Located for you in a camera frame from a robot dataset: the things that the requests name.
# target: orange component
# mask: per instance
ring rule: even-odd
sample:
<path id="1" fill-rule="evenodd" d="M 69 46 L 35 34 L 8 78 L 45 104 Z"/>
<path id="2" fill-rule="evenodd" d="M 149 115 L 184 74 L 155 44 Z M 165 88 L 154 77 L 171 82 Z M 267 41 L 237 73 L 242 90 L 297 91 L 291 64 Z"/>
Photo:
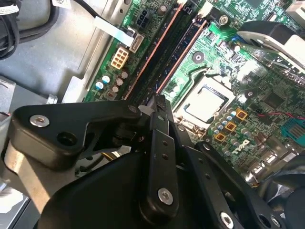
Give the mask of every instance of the orange component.
<path id="1" fill-rule="evenodd" d="M 248 113 L 244 110 L 242 110 L 241 108 L 237 108 L 236 109 L 236 117 L 239 118 L 240 120 L 245 120 L 246 117 L 248 116 Z"/>
<path id="2" fill-rule="evenodd" d="M 225 125 L 225 128 L 226 128 L 227 130 L 229 130 L 229 131 L 233 131 L 233 130 L 236 129 L 236 125 L 235 125 L 234 123 L 232 123 L 232 122 L 228 122 L 228 124 Z"/>
<path id="3" fill-rule="evenodd" d="M 223 135 L 222 133 L 219 133 L 217 135 L 214 135 L 214 138 L 220 142 L 223 142 L 225 140 L 226 136 Z"/>

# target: silver metal panel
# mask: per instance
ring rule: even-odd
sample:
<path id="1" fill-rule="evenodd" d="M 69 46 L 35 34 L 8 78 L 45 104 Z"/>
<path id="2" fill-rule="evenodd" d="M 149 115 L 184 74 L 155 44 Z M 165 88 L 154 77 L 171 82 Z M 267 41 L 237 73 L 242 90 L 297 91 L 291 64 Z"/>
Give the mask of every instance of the silver metal panel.
<path id="1" fill-rule="evenodd" d="M 0 76 L 0 111 L 9 112 L 16 83 Z"/>
<path id="2" fill-rule="evenodd" d="M 86 0 L 98 13 L 112 0 Z M 50 9 L 49 0 L 22 2 L 20 28 L 43 24 Z M 93 17 L 72 1 L 72 10 L 61 9 L 55 26 L 43 37 L 21 44 L 15 54 L 0 61 L 0 75 L 32 91 L 63 97 L 72 76 L 82 78 L 92 55 L 87 54 L 94 41 Z"/>

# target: black plastic bracket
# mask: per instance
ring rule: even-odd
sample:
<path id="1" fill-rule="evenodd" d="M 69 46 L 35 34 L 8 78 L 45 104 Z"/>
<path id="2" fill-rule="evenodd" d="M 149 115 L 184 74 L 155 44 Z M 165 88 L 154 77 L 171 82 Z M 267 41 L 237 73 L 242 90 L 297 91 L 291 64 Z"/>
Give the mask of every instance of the black plastic bracket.
<path id="1" fill-rule="evenodd" d="M 147 139 L 148 174 L 140 201 L 142 216 L 151 224 L 168 222 L 179 208 L 174 140 L 169 134 L 164 96 L 156 96 Z"/>
<path id="2" fill-rule="evenodd" d="M 50 124 L 33 125 L 30 119 L 34 115 L 46 117 Z M 23 154 L 52 170 L 66 170 L 91 144 L 86 142 L 89 129 L 97 129 L 92 133 L 99 149 L 115 148 L 110 138 L 115 126 L 140 117 L 140 110 L 127 101 L 25 106 L 14 112 L 8 136 Z"/>

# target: cable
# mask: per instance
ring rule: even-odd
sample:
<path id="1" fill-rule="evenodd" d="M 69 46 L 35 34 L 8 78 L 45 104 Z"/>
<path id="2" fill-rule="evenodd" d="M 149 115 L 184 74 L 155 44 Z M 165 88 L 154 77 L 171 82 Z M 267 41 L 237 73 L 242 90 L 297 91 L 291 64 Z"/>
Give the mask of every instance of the cable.
<path id="1" fill-rule="evenodd" d="M 285 112 L 281 112 L 281 111 L 275 111 L 275 112 L 270 112 L 270 113 L 266 113 L 266 114 L 257 114 L 257 116 L 259 116 L 259 117 L 266 117 L 269 115 L 286 115 L 286 116 L 289 116 L 290 118 L 305 120 L 304 117 L 293 116 L 291 113 L 285 113 Z"/>
<path id="2" fill-rule="evenodd" d="M 0 0 L 0 6 L 16 4 L 16 1 Z M 50 16 L 48 21 L 40 26 L 19 31 L 16 22 L 16 13 L 1 15 L 0 20 L 3 22 L 7 35 L 0 39 L 0 60 L 4 60 L 14 54 L 20 43 L 32 41 L 45 35 L 56 23 L 59 17 L 59 7 L 53 6 L 50 0 Z"/>
<path id="3" fill-rule="evenodd" d="M 94 9 L 91 8 L 86 2 L 83 0 L 74 0 L 76 3 L 78 3 L 80 6 L 82 6 L 89 14 L 92 15 L 92 17 L 100 17 L 102 18 Z"/>

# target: hole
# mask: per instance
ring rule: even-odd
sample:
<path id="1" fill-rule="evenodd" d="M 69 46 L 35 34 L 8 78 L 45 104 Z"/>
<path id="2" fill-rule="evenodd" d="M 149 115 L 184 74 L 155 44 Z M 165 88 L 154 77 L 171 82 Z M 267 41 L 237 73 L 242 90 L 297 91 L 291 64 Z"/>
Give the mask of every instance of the hole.
<path id="1" fill-rule="evenodd" d="M 231 223 L 231 220 L 230 220 L 228 217 L 225 217 L 224 220 L 225 220 L 228 224 Z"/>
<path id="2" fill-rule="evenodd" d="M 167 154 L 162 154 L 162 158 L 163 158 L 164 160 L 168 160 Z"/>
<path id="3" fill-rule="evenodd" d="M 170 198 L 169 195 L 168 195 L 166 192 L 163 192 L 163 193 L 162 193 L 162 196 L 163 196 L 163 198 L 166 199 L 166 200 L 169 200 L 169 198 Z"/>
<path id="4" fill-rule="evenodd" d="M 69 132 L 61 132 L 57 135 L 57 141 L 64 146 L 74 146 L 77 143 L 77 138 Z"/>
<path id="5" fill-rule="evenodd" d="M 260 214 L 260 215 L 259 215 L 259 218 L 261 219 L 262 223 L 263 223 L 266 227 L 271 228 L 271 224 L 270 224 L 269 220 L 267 220 L 267 218 L 266 218 L 264 215 Z"/>
<path id="6" fill-rule="evenodd" d="M 36 118 L 35 122 L 36 123 L 44 123 L 44 119 L 43 118 Z"/>

